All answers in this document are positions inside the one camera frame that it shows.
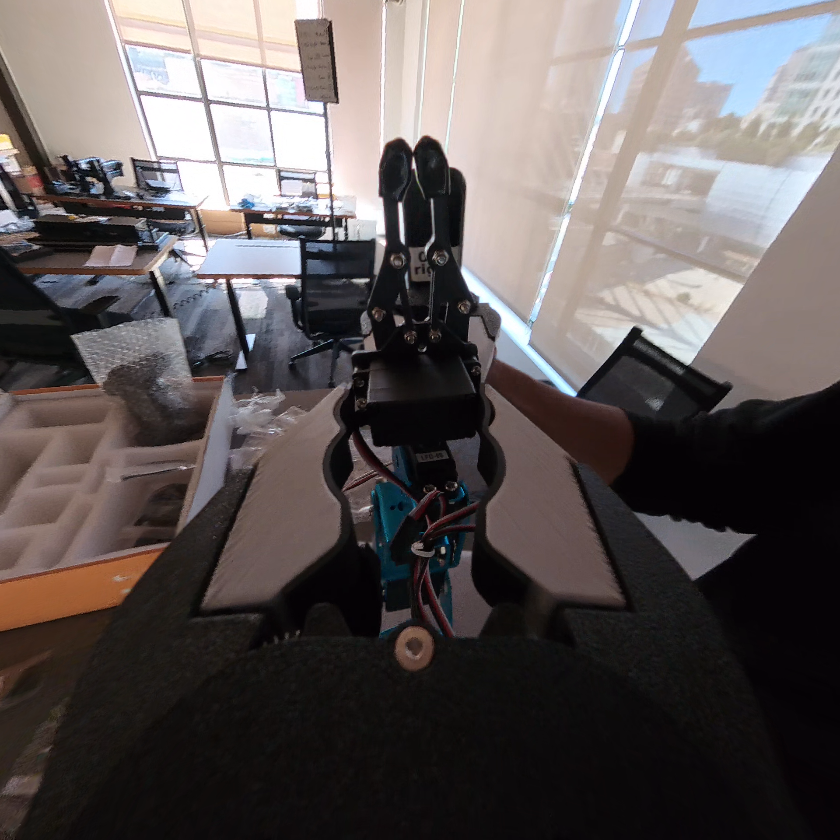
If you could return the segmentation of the person's dark clothing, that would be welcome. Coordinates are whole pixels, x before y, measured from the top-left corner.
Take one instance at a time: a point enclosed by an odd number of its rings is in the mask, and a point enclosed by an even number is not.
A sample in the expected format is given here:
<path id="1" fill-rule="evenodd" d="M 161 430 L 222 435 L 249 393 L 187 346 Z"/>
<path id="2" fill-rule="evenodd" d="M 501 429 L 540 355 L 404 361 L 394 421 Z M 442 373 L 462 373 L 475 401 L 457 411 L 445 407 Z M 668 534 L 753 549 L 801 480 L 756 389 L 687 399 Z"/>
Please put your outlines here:
<path id="1" fill-rule="evenodd" d="M 696 584 L 758 699 L 797 808 L 838 838 L 839 548 L 826 523 L 742 524 L 750 539 Z"/>

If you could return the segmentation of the wood edged table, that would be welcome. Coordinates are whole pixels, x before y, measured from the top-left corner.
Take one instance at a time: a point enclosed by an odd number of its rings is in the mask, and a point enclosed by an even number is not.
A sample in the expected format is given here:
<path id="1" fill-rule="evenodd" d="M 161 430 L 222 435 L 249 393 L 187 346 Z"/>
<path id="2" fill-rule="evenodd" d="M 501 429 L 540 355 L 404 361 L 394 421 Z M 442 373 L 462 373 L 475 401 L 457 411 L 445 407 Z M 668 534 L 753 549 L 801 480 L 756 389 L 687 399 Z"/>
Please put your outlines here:
<path id="1" fill-rule="evenodd" d="M 17 268 L 28 276 L 103 276 L 103 277 L 143 277 L 152 286 L 155 297 L 164 317 L 173 317 L 170 301 L 166 294 L 165 281 L 160 268 L 172 252 L 177 238 L 165 235 L 159 248 L 140 247 L 129 266 L 87 266 L 88 251 L 59 251 L 51 255 L 40 255 L 23 263 Z"/>
<path id="2" fill-rule="evenodd" d="M 239 353 L 235 371 L 248 369 L 249 353 L 256 335 L 247 333 L 238 304 L 233 281 L 237 278 L 265 280 L 301 277 L 300 245 L 295 241 L 275 241 L 266 238 L 220 238 L 207 252 L 203 263 L 195 270 L 201 280 L 221 280 L 227 293 L 237 333 Z"/>

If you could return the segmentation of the beige roller blind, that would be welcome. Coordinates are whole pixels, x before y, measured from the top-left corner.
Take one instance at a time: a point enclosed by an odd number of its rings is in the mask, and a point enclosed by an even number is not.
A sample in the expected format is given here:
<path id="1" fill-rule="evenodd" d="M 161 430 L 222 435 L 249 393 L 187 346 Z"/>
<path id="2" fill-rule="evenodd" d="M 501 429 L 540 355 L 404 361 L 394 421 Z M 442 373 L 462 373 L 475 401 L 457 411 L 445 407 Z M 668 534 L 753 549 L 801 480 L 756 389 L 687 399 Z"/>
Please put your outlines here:
<path id="1" fill-rule="evenodd" d="M 637 2 L 382 2 L 381 138 L 465 177 L 465 267 L 533 323 Z"/>

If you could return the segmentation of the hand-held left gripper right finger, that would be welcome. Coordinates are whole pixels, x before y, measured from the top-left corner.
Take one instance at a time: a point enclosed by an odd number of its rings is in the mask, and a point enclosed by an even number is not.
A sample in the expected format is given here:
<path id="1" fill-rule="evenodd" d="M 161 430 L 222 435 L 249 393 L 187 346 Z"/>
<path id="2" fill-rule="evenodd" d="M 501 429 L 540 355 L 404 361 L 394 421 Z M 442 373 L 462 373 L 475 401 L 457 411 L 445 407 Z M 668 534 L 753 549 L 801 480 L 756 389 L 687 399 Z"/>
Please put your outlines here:
<path id="1" fill-rule="evenodd" d="M 490 606 L 624 610 L 627 599 L 573 459 L 492 387 L 482 388 L 472 580 Z"/>

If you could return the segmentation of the desk with small items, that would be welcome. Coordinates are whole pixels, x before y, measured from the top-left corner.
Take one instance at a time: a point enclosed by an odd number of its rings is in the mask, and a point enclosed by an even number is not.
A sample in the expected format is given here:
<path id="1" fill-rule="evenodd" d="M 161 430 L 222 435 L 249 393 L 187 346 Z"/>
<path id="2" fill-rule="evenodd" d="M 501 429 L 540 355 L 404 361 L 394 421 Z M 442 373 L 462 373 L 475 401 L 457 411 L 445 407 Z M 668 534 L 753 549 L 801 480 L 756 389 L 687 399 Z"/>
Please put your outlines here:
<path id="1" fill-rule="evenodd" d="M 357 197 L 352 195 L 277 196 L 268 203 L 245 197 L 228 210 L 242 216 L 249 240 L 260 236 L 320 240 L 345 237 L 349 221 L 356 218 L 357 203 Z"/>

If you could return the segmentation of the clear plastic bags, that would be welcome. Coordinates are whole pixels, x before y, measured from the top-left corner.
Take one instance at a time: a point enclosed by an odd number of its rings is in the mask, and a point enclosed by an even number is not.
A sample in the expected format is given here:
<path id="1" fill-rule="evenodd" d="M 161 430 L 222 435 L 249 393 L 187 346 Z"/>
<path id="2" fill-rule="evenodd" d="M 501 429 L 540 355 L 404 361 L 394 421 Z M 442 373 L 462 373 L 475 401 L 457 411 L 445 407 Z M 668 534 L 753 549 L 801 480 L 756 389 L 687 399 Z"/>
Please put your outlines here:
<path id="1" fill-rule="evenodd" d="M 306 411 L 288 402 L 280 390 L 273 393 L 253 394 L 236 402 L 233 412 L 234 430 L 240 448 L 264 449 L 275 443 L 285 432 L 296 425 Z"/>

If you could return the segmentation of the black office chair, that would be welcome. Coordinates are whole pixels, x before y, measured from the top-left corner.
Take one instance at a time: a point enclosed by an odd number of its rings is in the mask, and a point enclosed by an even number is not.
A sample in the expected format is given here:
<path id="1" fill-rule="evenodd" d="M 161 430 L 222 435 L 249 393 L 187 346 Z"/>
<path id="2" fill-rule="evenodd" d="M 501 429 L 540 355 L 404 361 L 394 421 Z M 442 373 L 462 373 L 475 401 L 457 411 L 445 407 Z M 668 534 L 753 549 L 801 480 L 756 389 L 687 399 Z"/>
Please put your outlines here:
<path id="1" fill-rule="evenodd" d="M 351 353 L 362 338 L 375 273 L 373 238 L 362 240 L 299 239 L 301 277 L 286 287 L 295 326 L 312 341 L 310 349 L 290 357 L 288 365 L 330 351 L 328 387 L 335 386 L 341 352 Z"/>

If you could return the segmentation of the bubble wrap bundle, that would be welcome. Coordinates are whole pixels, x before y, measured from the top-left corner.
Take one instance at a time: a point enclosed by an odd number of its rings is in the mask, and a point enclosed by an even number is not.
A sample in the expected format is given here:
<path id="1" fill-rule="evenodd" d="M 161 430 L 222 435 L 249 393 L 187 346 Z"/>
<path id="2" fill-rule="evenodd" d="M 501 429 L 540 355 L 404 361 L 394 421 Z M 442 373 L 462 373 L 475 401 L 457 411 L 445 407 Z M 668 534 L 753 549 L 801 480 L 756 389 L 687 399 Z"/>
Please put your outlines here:
<path id="1" fill-rule="evenodd" d="M 175 318 L 126 322 L 71 339 L 94 381 L 129 414 L 136 445 L 177 445 L 203 431 Z"/>

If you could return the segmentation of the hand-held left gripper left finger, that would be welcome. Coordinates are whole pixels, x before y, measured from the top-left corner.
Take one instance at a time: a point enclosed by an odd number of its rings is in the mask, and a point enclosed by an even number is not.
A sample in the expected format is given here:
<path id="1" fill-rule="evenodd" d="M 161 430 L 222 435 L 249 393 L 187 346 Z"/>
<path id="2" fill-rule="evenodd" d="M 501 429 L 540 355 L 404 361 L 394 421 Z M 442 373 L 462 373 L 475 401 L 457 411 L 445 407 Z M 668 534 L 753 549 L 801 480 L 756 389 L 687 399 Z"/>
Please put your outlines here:
<path id="1" fill-rule="evenodd" d="M 261 456 L 202 602 L 203 613 L 361 615 L 361 553 L 343 485 L 353 470 L 334 388 Z"/>

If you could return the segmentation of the black mesh chair back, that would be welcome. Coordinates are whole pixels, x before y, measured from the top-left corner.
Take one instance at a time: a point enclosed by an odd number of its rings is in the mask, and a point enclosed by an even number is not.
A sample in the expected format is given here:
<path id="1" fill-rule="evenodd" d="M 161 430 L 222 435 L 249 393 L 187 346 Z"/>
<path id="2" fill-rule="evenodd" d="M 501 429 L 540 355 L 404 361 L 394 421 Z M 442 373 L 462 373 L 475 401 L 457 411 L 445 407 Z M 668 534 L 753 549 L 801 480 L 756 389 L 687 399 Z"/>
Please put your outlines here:
<path id="1" fill-rule="evenodd" d="M 580 398 L 675 421 L 711 412 L 732 390 L 660 349 L 633 327 L 578 391 Z"/>

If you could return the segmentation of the person's right forearm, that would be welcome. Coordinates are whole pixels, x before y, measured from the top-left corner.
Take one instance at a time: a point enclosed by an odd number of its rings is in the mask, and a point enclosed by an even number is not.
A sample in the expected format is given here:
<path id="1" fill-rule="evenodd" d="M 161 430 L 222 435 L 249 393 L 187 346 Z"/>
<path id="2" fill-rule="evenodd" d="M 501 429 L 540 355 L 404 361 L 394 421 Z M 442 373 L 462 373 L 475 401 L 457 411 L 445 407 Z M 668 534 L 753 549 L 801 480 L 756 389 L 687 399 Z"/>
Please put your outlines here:
<path id="1" fill-rule="evenodd" d="M 751 534 L 838 527 L 838 383 L 669 421 L 563 394 L 499 361 L 487 382 L 636 512 Z"/>

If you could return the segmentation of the white box with foam insert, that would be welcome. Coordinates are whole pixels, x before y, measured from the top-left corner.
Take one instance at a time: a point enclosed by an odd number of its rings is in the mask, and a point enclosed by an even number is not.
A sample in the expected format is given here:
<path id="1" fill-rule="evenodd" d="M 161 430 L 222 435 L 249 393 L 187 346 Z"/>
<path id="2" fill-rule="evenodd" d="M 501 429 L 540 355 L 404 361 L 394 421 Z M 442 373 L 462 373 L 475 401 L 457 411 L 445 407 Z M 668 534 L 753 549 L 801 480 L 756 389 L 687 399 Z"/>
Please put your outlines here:
<path id="1" fill-rule="evenodd" d="M 232 388 L 192 388 L 202 433 L 166 446 L 97 385 L 2 394 L 2 631 L 120 604 L 221 489 Z"/>

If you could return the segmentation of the black and blue toy robot arm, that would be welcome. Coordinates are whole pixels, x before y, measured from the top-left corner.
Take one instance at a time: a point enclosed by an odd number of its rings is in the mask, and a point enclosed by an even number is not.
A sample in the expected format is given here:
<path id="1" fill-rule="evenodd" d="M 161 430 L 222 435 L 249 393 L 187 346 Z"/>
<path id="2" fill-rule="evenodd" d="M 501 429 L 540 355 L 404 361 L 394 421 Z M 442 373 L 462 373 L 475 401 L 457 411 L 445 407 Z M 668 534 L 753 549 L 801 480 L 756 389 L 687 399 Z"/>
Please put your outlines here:
<path id="1" fill-rule="evenodd" d="M 378 481 L 371 490 L 383 608 L 452 637 L 449 572 L 459 563 L 477 504 L 449 443 L 480 424 L 482 368 L 469 341 L 476 309 L 450 244 L 450 166 L 440 142 L 387 143 L 379 166 L 385 245 L 366 309 L 372 350 L 353 354 L 353 445 Z M 426 317 L 408 298 L 411 256 L 403 202 L 413 180 L 432 213 L 425 248 L 432 271 Z"/>

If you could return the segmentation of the desk with monitor arms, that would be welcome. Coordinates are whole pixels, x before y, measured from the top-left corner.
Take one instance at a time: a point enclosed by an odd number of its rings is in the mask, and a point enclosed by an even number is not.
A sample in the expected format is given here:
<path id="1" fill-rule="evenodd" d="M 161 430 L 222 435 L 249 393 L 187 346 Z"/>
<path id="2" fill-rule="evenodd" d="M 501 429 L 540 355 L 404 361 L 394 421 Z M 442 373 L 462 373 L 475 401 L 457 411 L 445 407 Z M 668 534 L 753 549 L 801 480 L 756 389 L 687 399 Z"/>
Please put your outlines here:
<path id="1" fill-rule="evenodd" d="M 179 238 L 198 235 L 208 250 L 200 216 L 205 200 L 184 192 L 177 162 L 132 158 L 135 187 L 121 190 L 114 181 L 123 177 L 122 162 L 97 156 L 73 159 L 66 154 L 61 160 L 64 167 L 59 171 L 59 180 L 46 183 L 43 193 L 31 193 L 30 197 L 71 214 L 141 218 L 150 227 Z"/>

